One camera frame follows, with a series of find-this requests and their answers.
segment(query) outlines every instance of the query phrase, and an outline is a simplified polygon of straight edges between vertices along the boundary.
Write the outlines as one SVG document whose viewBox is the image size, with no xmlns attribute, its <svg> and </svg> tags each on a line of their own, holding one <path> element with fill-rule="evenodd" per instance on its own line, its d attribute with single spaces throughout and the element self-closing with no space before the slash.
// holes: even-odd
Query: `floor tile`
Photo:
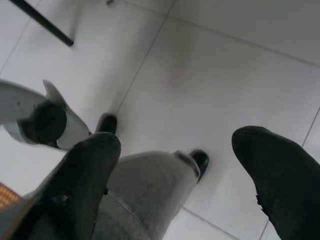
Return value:
<svg viewBox="0 0 320 240">
<path fill-rule="evenodd" d="M 172 15 L 320 65 L 320 2 L 176 0 Z"/>
<path fill-rule="evenodd" d="M 36 6 L 39 0 L 29 3 Z M 0 1 L 0 71 L 25 30 L 29 17 L 8 0 Z"/>
<path fill-rule="evenodd" d="M 121 2 L 111 8 L 103 0 L 90 0 L 84 7 L 78 2 L 43 0 L 39 6 L 65 33 L 76 28 L 73 47 L 30 23 L 0 78 L 40 93 L 45 92 L 43 79 L 53 82 L 94 131 L 102 113 L 118 109 L 164 18 Z M 20 194 L 33 190 L 52 169 L 47 158 L 60 160 L 51 149 L 36 153 L 12 141 L 4 130 L 0 143 L 2 156 L 10 159 L 1 161 L 0 181 Z M 33 176 L 21 185 L 24 170 Z"/>
<path fill-rule="evenodd" d="M 122 0 L 166 15 L 174 0 Z"/>
<path fill-rule="evenodd" d="M 268 222 L 261 240 L 281 240 L 271 222 Z"/>
<path fill-rule="evenodd" d="M 267 218 L 232 133 L 259 125 L 302 144 L 319 107 L 319 77 L 316 67 L 170 19 L 118 113 L 122 152 L 204 149 L 212 162 L 185 207 L 257 240 Z"/>
<path fill-rule="evenodd" d="M 234 240 L 223 231 L 212 227 L 183 209 L 173 219 L 163 238 L 163 240 L 177 239 Z"/>
</svg>

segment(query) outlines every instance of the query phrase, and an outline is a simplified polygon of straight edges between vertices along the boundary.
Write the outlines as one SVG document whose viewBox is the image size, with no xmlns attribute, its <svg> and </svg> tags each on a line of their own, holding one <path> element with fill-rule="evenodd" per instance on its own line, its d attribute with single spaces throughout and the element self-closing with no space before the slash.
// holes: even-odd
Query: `person's leg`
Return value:
<svg viewBox="0 0 320 240">
<path fill-rule="evenodd" d="M 149 152 L 120 160 L 108 182 L 152 240 L 160 240 L 200 176 L 196 161 L 180 152 Z"/>
<path fill-rule="evenodd" d="M 297 143 L 263 127 L 238 129 L 232 147 L 280 238 L 317 239 L 320 165 Z"/>
</svg>

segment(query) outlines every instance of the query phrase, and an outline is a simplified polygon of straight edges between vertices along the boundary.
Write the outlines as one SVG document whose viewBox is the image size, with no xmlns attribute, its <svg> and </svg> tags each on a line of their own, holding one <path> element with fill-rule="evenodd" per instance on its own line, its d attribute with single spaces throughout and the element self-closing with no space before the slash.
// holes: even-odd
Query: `trouser leg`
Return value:
<svg viewBox="0 0 320 240">
<path fill-rule="evenodd" d="M 199 169 L 181 154 L 151 152 L 125 157 L 115 167 L 110 194 L 123 201 L 152 240 L 162 239 L 196 185 Z"/>
</svg>

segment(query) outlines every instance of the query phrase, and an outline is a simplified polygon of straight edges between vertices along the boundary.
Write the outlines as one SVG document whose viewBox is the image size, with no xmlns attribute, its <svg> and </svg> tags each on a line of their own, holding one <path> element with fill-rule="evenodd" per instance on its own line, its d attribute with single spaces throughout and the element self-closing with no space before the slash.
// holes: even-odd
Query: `black leather shoe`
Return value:
<svg viewBox="0 0 320 240">
<path fill-rule="evenodd" d="M 198 182 L 200 182 L 200 180 L 202 179 L 202 177 L 204 176 L 208 165 L 209 165 L 209 157 L 208 155 L 202 151 L 202 150 L 193 150 L 190 153 L 190 156 L 195 160 L 196 164 L 198 165 L 199 169 L 200 169 L 200 176 L 198 179 Z"/>
<path fill-rule="evenodd" d="M 118 120 L 117 117 L 111 113 L 103 114 L 97 124 L 96 133 L 107 132 L 116 134 Z"/>
<path fill-rule="evenodd" d="M 300 145 L 263 127 L 238 129 L 232 147 L 280 238 L 318 239 L 320 165 Z"/>
</svg>

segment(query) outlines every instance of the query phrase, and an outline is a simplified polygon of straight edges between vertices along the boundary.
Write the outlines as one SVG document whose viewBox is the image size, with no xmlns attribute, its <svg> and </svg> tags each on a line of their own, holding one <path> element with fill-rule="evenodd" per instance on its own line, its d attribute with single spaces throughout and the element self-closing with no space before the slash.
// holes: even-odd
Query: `tile grout line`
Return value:
<svg viewBox="0 0 320 240">
<path fill-rule="evenodd" d="M 185 210 L 186 212 L 188 212 L 189 214 L 191 214 L 192 216 L 194 216 L 195 218 L 199 219 L 200 221 L 202 222 L 205 222 L 206 224 L 208 224 L 211 228 L 214 228 L 214 229 L 217 229 L 219 230 L 220 232 L 228 235 L 228 237 L 234 239 L 234 240 L 240 240 L 239 238 L 233 236 L 232 234 L 230 234 L 229 232 L 223 230 L 222 228 L 214 225 L 213 223 L 209 222 L 208 220 L 204 219 L 203 217 L 199 216 L 198 214 L 194 213 L 193 211 L 185 208 L 185 207 L 182 207 L 183 210 Z"/>
<path fill-rule="evenodd" d="M 316 122 L 316 119 L 317 119 L 317 117 L 318 117 L 318 115 L 319 115 L 319 112 L 320 112 L 320 107 L 318 108 L 318 111 L 316 112 L 316 114 L 315 114 L 315 116 L 314 116 L 314 119 L 313 119 L 313 121 L 312 121 L 312 123 L 311 123 L 311 126 L 310 126 L 310 128 L 309 128 L 309 130 L 308 130 L 308 132 L 307 132 L 307 134 L 306 134 L 306 136 L 305 136 L 305 138 L 304 138 L 304 140 L 303 140 L 303 143 L 302 143 L 302 145 L 301 145 L 302 148 L 305 146 L 305 143 L 306 143 L 306 141 L 307 141 L 307 138 L 309 137 L 309 134 L 310 134 L 310 132 L 311 132 L 311 129 L 313 128 L 313 126 L 314 126 L 314 124 L 315 124 L 315 122 Z"/>
<path fill-rule="evenodd" d="M 263 228 L 263 230 L 262 230 L 262 232 L 261 232 L 261 235 L 260 235 L 260 237 L 259 237 L 259 240 L 262 240 L 262 238 L 263 238 L 263 236 L 264 236 L 264 234 L 265 234 L 265 232 L 266 232 L 268 223 L 269 223 L 269 220 L 266 221 L 266 224 L 265 224 L 265 226 L 264 226 L 264 228 Z"/>
<path fill-rule="evenodd" d="M 124 97 L 123 97 L 122 101 L 120 102 L 119 107 L 118 107 L 118 109 L 117 109 L 116 112 L 115 112 L 115 115 L 118 114 L 118 112 L 120 111 L 122 105 L 124 104 L 124 102 L 125 102 L 125 100 L 126 100 L 126 98 L 127 98 L 127 96 L 128 96 L 128 93 L 130 92 L 130 90 L 131 90 L 134 82 L 136 81 L 136 79 L 137 79 L 137 77 L 138 77 L 138 74 L 139 74 L 142 66 L 144 65 L 144 63 L 145 63 L 145 61 L 146 61 L 146 59 L 147 59 L 147 57 L 148 57 L 151 49 L 153 48 L 156 40 L 158 39 L 158 36 L 159 36 L 160 32 L 162 31 L 162 29 L 163 29 L 163 27 L 164 27 L 164 25 L 165 25 L 165 23 L 166 23 L 166 21 L 167 21 L 167 19 L 168 19 L 168 17 L 169 17 L 169 13 L 170 13 L 171 9 L 173 8 L 173 6 L 174 6 L 174 4 L 175 4 L 175 1 L 176 1 L 176 0 L 173 0 L 173 1 L 172 1 L 171 5 L 170 5 L 170 8 L 169 8 L 169 10 L 168 10 L 168 12 L 167 12 L 167 14 L 164 16 L 164 19 L 163 19 L 163 21 L 162 21 L 162 23 L 161 23 L 161 25 L 160 25 L 160 27 L 159 27 L 159 30 L 158 30 L 158 32 L 156 33 L 156 35 L 154 36 L 154 38 L 153 38 L 153 40 L 152 40 L 152 42 L 151 42 L 148 50 L 146 51 L 146 54 L 144 55 L 144 57 L 143 57 L 140 65 L 139 65 L 136 73 L 134 74 L 133 79 L 132 79 L 132 81 L 131 81 L 131 83 L 130 83 L 130 85 L 129 85 L 129 88 L 127 89 L 126 93 L 124 94 Z"/>
<path fill-rule="evenodd" d="M 236 37 L 236 36 L 233 36 L 233 35 L 224 33 L 224 32 L 222 32 L 222 31 L 213 30 L 213 29 L 210 29 L 210 28 L 208 28 L 208 27 L 199 25 L 199 24 L 197 24 L 197 23 L 190 22 L 190 21 L 188 21 L 188 20 L 184 20 L 184 19 L 179 18 L 179 17 L 176 17 L 176 16 L 169 15 L 168 18 L 173 19 L 173 20 L 176 20 L 176 21 L 179 21 L 179 22 L 182 22 L 182 23 L 185 23 L 185 24 L 188 24 L 188 25 L 191 25 L 191 26 L 194 26 L 194 27 L 197 27 L 197 28 L 199 28 L 199 29 L 201 29 L 201 30 L 204 30 L 204 31 L 207 31 L 207 32 L 210 32 L 210 33 L 214 33 L 214 34 L 220 35 L 221 37 L 233 39 L 233 40 L 235 40 L 235 41 L 237 41 L 237 42 L 239 42 L 239 43 L 244 43 L 244 44 L 247 44 L 247 45 L 250 45 L 250 46 L 254 46 L 254 47 L 258 48 L 258 49 L 262 49 L 262 50 L 265 50 L 265 51 L 267 51 L 267 52 L 272 52 L 272 53 L 277 54 L 277 55 L 280 55 L 280 56 L 282 56 L 282 57 L 286 57 L 286 58 L 295 60 L 295 61 L 297 61 L 297 62 L 299 62 L 299 63 L 303 63 L 303 64 L 305 64 L 305 65 L 312 66 L 312 67 L 316 67 L 316 68 L 320 69 L 320 64 L 314 63 L 314 62 L 312 62 L 312 61 L 305 60 L 305 59 L 303 59 L 303 58 L 296 57 L 296 56 L 290 55 L 290 54 L 288 54 L 288 53 L 284 53 L 284 52 L 281 52 L 281 51 L 278 51 L 278 50 L 269 48 L 269 47 L 267 47 L 267 46 L 263 46 L 263 45 L 260 45 L 260 44 L 257 44 L 257 43 L 253 43 L 253 42 L 250 42 L 250 41 L 241 39 L 241 38 L 239 38 L 239 37 Z"/>
<path fill-rule="evenodd" d="M 40 5 L 41 2 L 42 2 L 42 0 L 40 0 L 40 1 L 35 5 L 35 9 L 38 8 L 38 6 Z M 20 40 L 22 39 L 23 35 L 25 34 L 25 32 L 26 32 L 26 30 L 27 30 L 27 27 L 29 26 L 29 24 L 30 24 L 30 22 L 31 22 L 31 20 L 32 20 L 32 18 L 31 18 L 30 16 L 28 16 L 28 18 L 29 18 L 29 19 L 27 20 L 26 25 L 24 26 L 24 28 L 23 28 L 23 30 L 22 30 L 22 33 L 20 34 L 20 36 L 18 37 L 17 41 L 15 42 L 15 44 L 14 44 L 14 46 L 13 46 L 13 48 L 12 48 L 10 54 L 9 54 L 9 56 L 8 56 L 7 59 L 5 60 L 3 66 L 2 66 L 2 68 L 1 68 L 1 70 L 0 70 L 0 75 L 1 75 L 1 74 L 3 73 L 3 71 L 5 70 L 5 67 L 7 66 L 7 64 L 8 64 L 8 62 L 9 62 L 10 58 L 12 57 L 12 55 L 14 54 L 14 51 L 16 50 L 18 44 L 20 43 Z"/>
<path fill-rule="evenodd" d="M 130 2 L 128 0 L 117 0 L 117 1 L 120 2 L 120 3 L 126 4 L 126 5 L 130 5 L 130 6 L 145 10 L 145 11 L 153 13 L 153 14 L 157 14 L 157 15 L 160 15 L 160 16 L 163 16 L 163 17 L 168 17 L 168 13 L 162 13 L 160 11 L 153 10 L 153 9 L 148 8 L 146 6 L 138 5 L 138 4 Z"/>
</svg>

